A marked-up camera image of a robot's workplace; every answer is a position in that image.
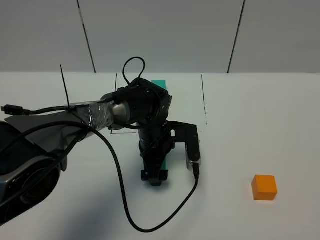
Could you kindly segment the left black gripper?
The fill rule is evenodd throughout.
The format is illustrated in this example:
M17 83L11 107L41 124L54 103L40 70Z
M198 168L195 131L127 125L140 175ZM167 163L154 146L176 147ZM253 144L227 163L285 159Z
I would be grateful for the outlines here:
M142 181L148 181L154 187L159 187L167 181L168 170L161 169L161 157L175 148L174 144L169 143L168 122L165 120L138 130L140 156L143 159L140 177ZM152 166L158 166L160 170L149 172L148 167Z

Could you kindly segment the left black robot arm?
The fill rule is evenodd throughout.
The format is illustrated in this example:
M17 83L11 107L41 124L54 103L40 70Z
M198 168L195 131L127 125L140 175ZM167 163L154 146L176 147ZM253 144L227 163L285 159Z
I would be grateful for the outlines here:
M0 222L6 224L44 201L68 167L68 154L78 142L103 129L138 130L143 159L158 169L151 183L160 184L171 145L167 125L172 97L143 78L104 95L98 101L70 103L35 111L5 105L0 124Z

